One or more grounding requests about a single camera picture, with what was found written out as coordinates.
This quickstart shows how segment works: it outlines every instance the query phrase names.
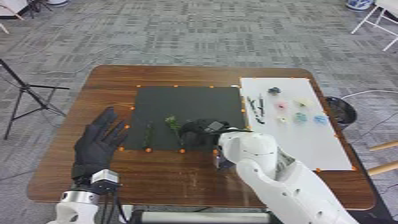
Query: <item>black glove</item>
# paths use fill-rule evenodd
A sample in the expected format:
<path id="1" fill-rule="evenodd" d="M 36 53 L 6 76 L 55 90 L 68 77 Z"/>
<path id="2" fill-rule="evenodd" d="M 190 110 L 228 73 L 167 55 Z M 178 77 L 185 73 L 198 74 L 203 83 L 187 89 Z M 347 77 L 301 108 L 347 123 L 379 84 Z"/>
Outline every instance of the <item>black glove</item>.
<path id="1" fill-rule="evenodd" d="M 82 178 L 91 178 L 98 171 L 109 169 L 114 151 L 128 136 L 125 121 L 119 122 L 109 131 L 116 118 L 114 107 L 109 107 L 93 123 L 86 126 L 84 136 L 75 145 L 77 154 L 71 169 L 75 181 Z"/>

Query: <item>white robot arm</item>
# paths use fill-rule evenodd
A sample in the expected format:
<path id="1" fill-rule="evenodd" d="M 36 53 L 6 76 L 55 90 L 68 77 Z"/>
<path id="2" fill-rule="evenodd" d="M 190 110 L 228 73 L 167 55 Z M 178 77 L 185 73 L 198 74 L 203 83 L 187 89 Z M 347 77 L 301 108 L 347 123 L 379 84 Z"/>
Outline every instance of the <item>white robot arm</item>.
<path id="1" fill-rule="evenodd" d="M 285 224 L 357 224 L 333 191 L 270 135 L 230 132 L 221 151 L 238 175 Z"/>

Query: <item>wooden table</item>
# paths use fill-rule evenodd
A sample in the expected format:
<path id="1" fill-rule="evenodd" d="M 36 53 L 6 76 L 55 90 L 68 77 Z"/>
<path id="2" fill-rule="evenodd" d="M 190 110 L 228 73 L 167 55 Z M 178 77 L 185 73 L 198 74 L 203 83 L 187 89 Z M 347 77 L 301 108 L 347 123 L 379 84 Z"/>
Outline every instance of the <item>wooden table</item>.
<path id="1" fill-rule="evenodd" d="M 130 108 L 141 86 L 228 87 L 240 84 L 240 77 L 309 78 L 329 112 L 313 75 L 304 69 L 118 65 L 96 67 L 31 181 L 29 198 L 36 202 L 59 202 L 61 193 L 70 188 L 73 145 L 86 124 L 91 123 L 105 107 L 114 106 L 119 117 L 130 119 Z M 359 161 L 334 120 L 333 125 L 352 164 L 359 168 Z M 123 203 L 262 207 L 263 204 L 237 176 L 235 169 L 217 172 L 212 161 L 212 153 L 199 151 L 190 151 L 185 154 L 164 150 L 153 153 L 141 150 L 118 151 L 110 168 L 121 175 Z M 372 208 L 373 193 L 363 170 L 325 171 L 318 175 L 347 209 Z"/>

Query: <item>black mat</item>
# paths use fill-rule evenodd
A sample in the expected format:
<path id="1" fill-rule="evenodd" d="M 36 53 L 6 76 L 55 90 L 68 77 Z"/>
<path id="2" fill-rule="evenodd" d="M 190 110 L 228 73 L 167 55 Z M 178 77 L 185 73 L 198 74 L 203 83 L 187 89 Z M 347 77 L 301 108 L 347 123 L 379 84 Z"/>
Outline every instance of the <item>black mat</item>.
<path id="1" fill-rule="evenodd" d="M 144 146 L 146 127 L 153 122 L 153 150 L 182 148 L 174 132 L 166 125 L 166 118 L 176 116 L 178 123 L 214 118 L 228 121 L 237 128 L 246 127 L 242 114 L 242 98 L 238 88 L 230 87 L 146 87 L 139 89 L 135 110 L 132 113 L 132 127 L 125 143 L 126 149 Z"/>

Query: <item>carpet floor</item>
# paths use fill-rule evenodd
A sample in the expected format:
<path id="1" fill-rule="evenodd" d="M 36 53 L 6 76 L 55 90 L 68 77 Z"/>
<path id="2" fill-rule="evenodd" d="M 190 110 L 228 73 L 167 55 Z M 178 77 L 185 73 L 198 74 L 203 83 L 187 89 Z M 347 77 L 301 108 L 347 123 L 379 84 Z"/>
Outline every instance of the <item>carpet floor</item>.
<path id="1" fill-rule="evenodd" d="M 52 12 L 43 8 L 34 19 L 25 14 L 25 21 L 2 21 L 11 31 L 0 33 L 2 58 L 27 82 L 71 88 L 54 96 L 66 112 L 102 64 L 304 68 L 327 96 L 397 91 L 398 44 L 382 52 L 393 36 L 370 25 L 350 35 L 365 15 L 343 0 L 71 0 Z M 16 95 L 0 80 L 2 131 Z M 359 119 L 345 136 L 372 168 L 398 160 L 398 148 L 370 152 L 398 140 L 398 94 L 366 93 L 347 101 Z M 34 107 L 23 99 L 22 111 Z M 61 124 L 63 117 L 36 113 L 0 140 L 0 224 L 39 224 L 55 217 L 55 204 L 29 200 L 27 185 Z M 398 171 L 373 182 L 398 219 Z"/>

